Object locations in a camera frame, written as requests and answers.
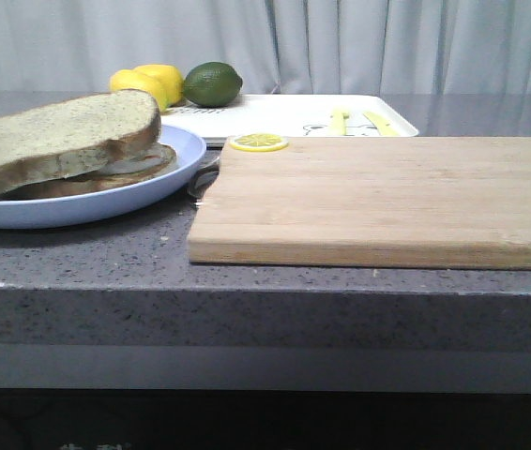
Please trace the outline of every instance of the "light blue plate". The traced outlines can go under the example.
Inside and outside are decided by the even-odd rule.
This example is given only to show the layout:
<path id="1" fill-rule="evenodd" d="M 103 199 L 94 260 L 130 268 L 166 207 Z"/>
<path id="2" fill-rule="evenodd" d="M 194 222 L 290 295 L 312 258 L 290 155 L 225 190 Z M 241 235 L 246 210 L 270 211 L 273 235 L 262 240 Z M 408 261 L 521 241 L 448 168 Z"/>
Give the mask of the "light blue plate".
<path id="1" fill-rule="evenodd" d="M 112 218 L 148 206 L 185 186 L 199 168 L 205 140 L 179 127 L 163 125 L 160 143 L 176 151 L 178 168 L 157 178 L 83 195 L 56 199 L 0 201 L 0 228 L 64 227 Z"/>

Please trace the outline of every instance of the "bread crust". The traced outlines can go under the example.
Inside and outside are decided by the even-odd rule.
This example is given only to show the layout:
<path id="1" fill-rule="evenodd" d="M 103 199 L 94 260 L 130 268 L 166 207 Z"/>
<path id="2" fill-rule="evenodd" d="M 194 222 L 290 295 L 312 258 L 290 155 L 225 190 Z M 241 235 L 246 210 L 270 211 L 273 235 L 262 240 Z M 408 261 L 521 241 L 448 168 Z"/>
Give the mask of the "bread crust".
<path id="1" fill-rule="evenodd" d="M 52 103 L 39 108 L 94 96 L 109 95 L 112 94 L 93 94 Z M 0 194 L 30 183 L 38 183 L 57 178 L 68 178 L 81 173 L 88 173 L 100 169 L 111 162 L 141 155 L 157 140 L 161 133 L 159 107 L 152 97 L 151 101 L 153 101 L 154 108 L 150 112 L 150 121 L 146 127 L 119 136 L 117 139 L 106 138 L 93 145 L 71 148 L 59 155 L 24 157 L 0 165 Z M 24 113 L 26 112 L 18 112 L 10 116 Z"/>

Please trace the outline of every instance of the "white tray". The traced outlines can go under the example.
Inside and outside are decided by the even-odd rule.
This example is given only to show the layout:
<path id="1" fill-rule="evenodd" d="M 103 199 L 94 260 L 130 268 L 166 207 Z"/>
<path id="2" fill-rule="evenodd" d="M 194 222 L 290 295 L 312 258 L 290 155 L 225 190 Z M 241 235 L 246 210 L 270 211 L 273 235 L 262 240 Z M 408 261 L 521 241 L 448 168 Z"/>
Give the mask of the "white tray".
<path id="1" fill-rule="evenodd" d="M 225 108 L 198 108 L 192 104 L 170 108 L 164 124 L 182 127 L 202 136 L 207 145 L 222 146 L 228 136 L 254 132 L 288 137 L 326 136 L 334 108 L 349 110 L 348 136 L 380 136 L 363 113 L 384 116 L 400 136 L 416 136 L 418 130 L 381 98 L 353 95 L 243 95 Z"/>

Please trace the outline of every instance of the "lemon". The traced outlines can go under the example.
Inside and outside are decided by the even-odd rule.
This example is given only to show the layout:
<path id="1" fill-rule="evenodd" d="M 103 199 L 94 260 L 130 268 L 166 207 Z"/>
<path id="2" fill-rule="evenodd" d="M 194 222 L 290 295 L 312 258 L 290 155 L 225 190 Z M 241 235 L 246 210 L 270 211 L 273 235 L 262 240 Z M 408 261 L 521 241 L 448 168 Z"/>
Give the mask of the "lemon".
<path id="1" fill-rule="evenodd" d="M 232 66 L 212 61 L 187 74 L 182 94 L 199 106 L 218 108 L 234 100 L 242 85 L 243 79 Z"/>
<path id="2" fill-rule="evenodd" d="M 157 79 L 165 86 L 168 105 L 175 105 L 182 99 L 184 78 L 182 78 L 182 74 L 177 67 L 165 64 L 144 64 L 135 67 L 134 70 Z"/>
<path id="3" fill-rule="evenodd" d="M 288 140 L 278 134 L 253 133 L 234 136 L 230 139 L 230 145 L 246 152 L 274 152 L 286 147 Z"/>
<path id="4" fill-rule="evenodd" d="M 148 75 L 123 68 L 118 70 L 109 79 L 109 89 L 119 91 L 121 89 L 139 89 L 153 96 L 159 105 L 159 111 L 164 112 L 168 107 L 168 95 L 165 86 L 158 80 Z"/>

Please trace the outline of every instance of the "plate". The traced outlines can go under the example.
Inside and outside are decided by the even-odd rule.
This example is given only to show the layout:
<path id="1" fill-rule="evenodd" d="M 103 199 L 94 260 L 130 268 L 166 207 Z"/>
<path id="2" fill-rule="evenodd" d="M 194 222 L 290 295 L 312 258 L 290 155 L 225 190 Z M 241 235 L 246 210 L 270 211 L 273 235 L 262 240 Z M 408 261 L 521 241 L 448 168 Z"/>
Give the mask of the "plate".
<path id="1" fill-rule="evenodd" d="M 225 108 L 199 108 L 190 103 L 168 108 L 163 124 L 189 129 L 207 145 L 221 147 L 226 138 L 240 134 L 273 133 L 286 137 L 324 137 L 335 108 L 349 112 L 347 136 L 379 137 L 381 133 L 364 113 L 386 119 L 399 136 L 416 136 L 418 130 L 381 98 L 361 95 L 257 95 L 239 96 Z"/>
<path id="2" fill-rule="evenodd" d="M 201 136 L 163 125 L 160 143 L 176 151 L 178 168 L 134 185 L 55 199 L 0 201 L 1 229 L 38 229 L 77 225 L 129 213 L 176 192 L 188 183 L 205 155 Z"/>

